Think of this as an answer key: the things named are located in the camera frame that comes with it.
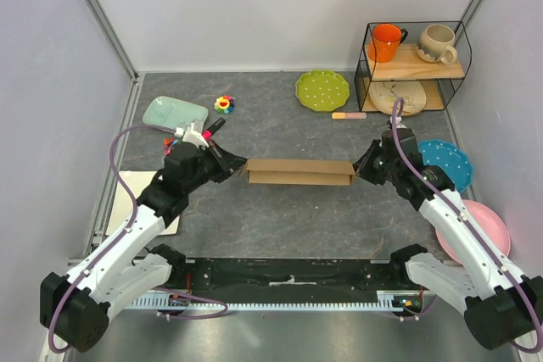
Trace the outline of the brown cardboard box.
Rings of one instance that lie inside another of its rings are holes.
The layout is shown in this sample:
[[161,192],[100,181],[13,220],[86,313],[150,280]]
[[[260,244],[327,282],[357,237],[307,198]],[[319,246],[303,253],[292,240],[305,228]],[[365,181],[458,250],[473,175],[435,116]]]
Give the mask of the brown cardboard box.
[[347,187],[355,171],[351,162],[342,160],[252,158],[240,175],[246,175],[249,184]]

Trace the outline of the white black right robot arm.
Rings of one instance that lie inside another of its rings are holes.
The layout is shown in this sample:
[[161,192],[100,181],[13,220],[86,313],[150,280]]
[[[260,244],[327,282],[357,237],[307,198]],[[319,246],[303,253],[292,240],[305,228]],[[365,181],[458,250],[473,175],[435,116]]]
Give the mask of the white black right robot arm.
[[484,234],[448,175],[424,164],[410,129],[384,131],[353,167],[373,185],[391,183],[445,238],[464,268],[459,272],[443,265],[426,248],[412,244],[390,256],[388,275],[395,287],[414,283],[434,292],[463,316],[484,348],[514,344],[534,332],[536,344],[521,350],[542,350],[541,277],[528,277]]

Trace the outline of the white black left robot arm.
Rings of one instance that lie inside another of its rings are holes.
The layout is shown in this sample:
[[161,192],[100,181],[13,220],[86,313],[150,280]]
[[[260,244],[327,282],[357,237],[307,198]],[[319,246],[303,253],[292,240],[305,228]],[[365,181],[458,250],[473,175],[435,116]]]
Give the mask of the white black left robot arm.
[[144,293],[181,286],[187,274],[176,250],[156,248],[140,264],[132,260],[187,208],[191,192],[209,181],[227,180],[245,163],[211,140],[176,144],[115,232],[64,275],[52,272],[42,281],[40,322],[48,329],[50,349],[62,353],[54,342],[59,338],[86,352]]

